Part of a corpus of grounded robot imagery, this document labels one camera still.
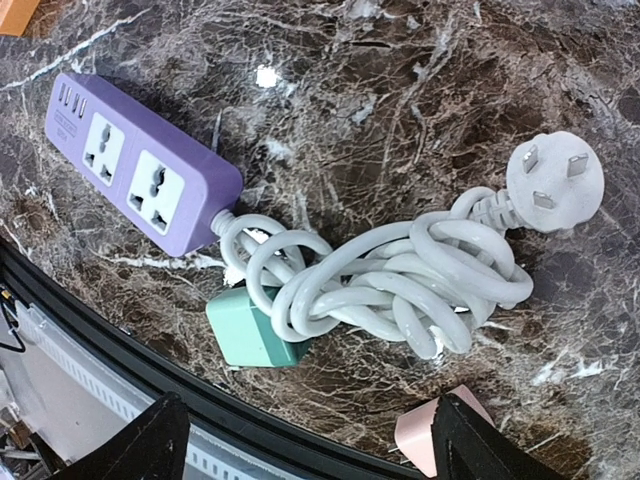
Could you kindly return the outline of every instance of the power cord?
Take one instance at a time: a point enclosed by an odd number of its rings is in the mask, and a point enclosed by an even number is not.
[[[589,220],[604,194],[591,147],[568,132],[541,134],[517,147],[507,190],[476,187],[451,210],[430,212],[360,235],[337,250],[319,235],[287,229],[264,215],[212,222],[222,258],[243,272],[251,300],[287,342],[302,342],[340,322],[388,341],[406,341],[421,358],[440,345],[471,349],[471,332],[497,305],[511,309],[531,295],[533,281],[516,263],[504,233],[573,228]],[[247,230],[270,235],[259,244]],[[319,262],[307,266],[299,246]],[[239,250],[251,255],[248,262]],[[271,300],[264,287],[280,287]]]

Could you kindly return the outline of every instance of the green plug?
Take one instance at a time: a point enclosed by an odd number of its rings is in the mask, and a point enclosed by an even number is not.
[[[274,299],[276,288],[265,288]],[[245,287],[228,290],[207,304],[207,318],[225,361],[237,367],[293,367],[311,341],[289,343],[271,328],[271,319],[253,303]]]

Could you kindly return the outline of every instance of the wire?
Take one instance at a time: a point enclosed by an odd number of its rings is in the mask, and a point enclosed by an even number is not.
[[[473,188],[449,211],[375,228],[335,251],[319,235],[287,231],[263,215],[236,218],[225,210],[212,229],[225,263],[245,274],[251,299],[283,340],[301,342],[344,322],[406,341],[426,359],[438,354],[438,343],[468,352],[471,332],[496,305],[513,308],[533,290],[498,229],[504,222],[485,209],[474,212],[490,198],[498,202],[493,190]],[[259,244],[251,229],[270,237]],[[313,250],[319,263],[307,267],[300,246]],[[251,255],[248,262],[239,249]],[[264,286],[281,287],[275,300]]]
[[[22,338],[20,338],[20,335],[18,335],[18,331],[16,327],[13,325],[13,323],[11,323],[11,320],[9,319],[9,315],[7,314],[7,310],[6,310],[7,299],[4,296],[1,296],[0,298],[1,298],[0,309],[2,309],[2,315],[4,316],[4,320],[7,323],[7,327],[9,327],[9,333],[15,337],[19,345],[18,347],[16,347],[14,345],[9,345],[9,344],[0,342],[0,348],[4,348],[5,350],[9,350],[11,352],[25,353],[27,351],[27,348],[24,342],[22,341]]]

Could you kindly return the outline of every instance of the purple power strip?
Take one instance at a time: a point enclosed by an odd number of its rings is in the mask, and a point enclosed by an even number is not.
[[[47,137],[169,255],[217,240],[210,225],[243,188],[240,172],[97,75],[61,74]]]

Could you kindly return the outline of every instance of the marble surface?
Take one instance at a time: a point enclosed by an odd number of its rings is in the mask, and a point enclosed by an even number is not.
[[[572,479],[640,472],[640,9],[634,0],[44,0],[0,40],[0,234],[114,324],[309,430],[390,459],[396,417],[465,383]],[[260,67],[280,78],[256,83]],[[98,73],[243,172],[240,211],[334,245],[504,185],[511,150],[566,129],[606,175],[596,217],[509,234],[533,296],[466,357],[341,328],[299,368],[232,370],[204,305],[211,247],[170,260],[46,140],[55,75]]]

